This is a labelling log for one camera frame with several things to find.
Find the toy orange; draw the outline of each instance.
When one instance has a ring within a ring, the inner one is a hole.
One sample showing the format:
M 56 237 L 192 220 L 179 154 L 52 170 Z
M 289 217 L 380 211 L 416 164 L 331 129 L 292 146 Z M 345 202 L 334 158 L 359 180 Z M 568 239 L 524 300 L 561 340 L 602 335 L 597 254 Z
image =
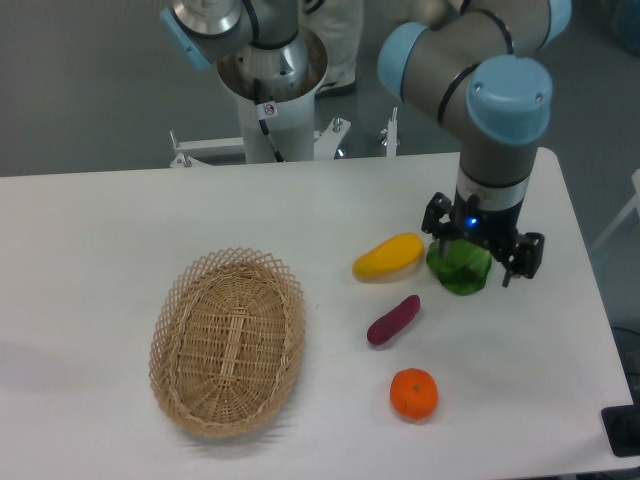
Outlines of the toy orange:
M 399 414 L 421 420 L 428 417 L 438 404 L 438 387 L 424 370 L 409 368 L 393 377 L 389 391 L 391 403 Z

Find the green vegetable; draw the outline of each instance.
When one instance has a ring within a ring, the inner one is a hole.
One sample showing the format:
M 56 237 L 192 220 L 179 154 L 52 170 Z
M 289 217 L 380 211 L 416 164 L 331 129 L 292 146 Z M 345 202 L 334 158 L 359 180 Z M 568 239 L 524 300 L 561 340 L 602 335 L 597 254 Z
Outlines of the green vegetable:
M 448 250 L 440 258 L 440 244 L 434 242 L 427 251 L 427 265 L 442 286 L 457 295 L 482 290 L 491 270 L 491 253 L 466 240 L 449 242 Z

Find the gray floor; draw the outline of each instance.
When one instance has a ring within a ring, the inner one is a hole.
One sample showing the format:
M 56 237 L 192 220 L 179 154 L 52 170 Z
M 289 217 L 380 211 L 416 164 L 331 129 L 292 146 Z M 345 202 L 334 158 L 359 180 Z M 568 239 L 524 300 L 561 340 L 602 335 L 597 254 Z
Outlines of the gray floor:
M 213 71 L 188 69 L 158 22 L 164 0 L 4 0 L 0 15 L 0 176 L 164 168 L 168 132 L 180 140 L 239 136 L 233 101 Z M 357 95 L 317 104 L 316 126 L 353 122 L 351 156 L 375 156 L 395 105 L 375 75 L 391 31 L 367 10 Z M 555 84 L 543 144 L 556 152 L 587 244 L 633 194 L 640 168 L 640 58 L 615 43 L 596 0 L 574 2 L 568 30 L 536 58 Z M 401 106 L 401 153 L 455 151 L 459 144 Z M 628 222 L 594 258 L 610 321 L 640 329 L 640 229 Z M 638 338 L 616 335 L 622 350 Z

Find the purple sweet potato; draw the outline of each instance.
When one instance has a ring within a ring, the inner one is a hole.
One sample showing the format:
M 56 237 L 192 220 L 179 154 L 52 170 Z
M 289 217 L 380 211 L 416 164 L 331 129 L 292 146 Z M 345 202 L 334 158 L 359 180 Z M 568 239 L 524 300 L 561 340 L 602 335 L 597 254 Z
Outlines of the purple sweet potato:
M 382 345 L 409 325 L 420 310 L 420 297 L 411 295 L 396 308 L 376 320 L 367 330 L 367 340 L 373 345 Z

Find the woven basket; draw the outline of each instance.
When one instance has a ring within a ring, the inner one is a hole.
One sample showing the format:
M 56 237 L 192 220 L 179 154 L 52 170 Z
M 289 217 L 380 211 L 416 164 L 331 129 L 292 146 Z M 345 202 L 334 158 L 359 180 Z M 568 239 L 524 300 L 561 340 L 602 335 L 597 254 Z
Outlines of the woven basket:
M 287 400 L 303 344 L 302 291 L 288 267 L 260 251 L 211 253 L 169 291 L 151 344 L 151 388 L 192 433 L 244 433 Z

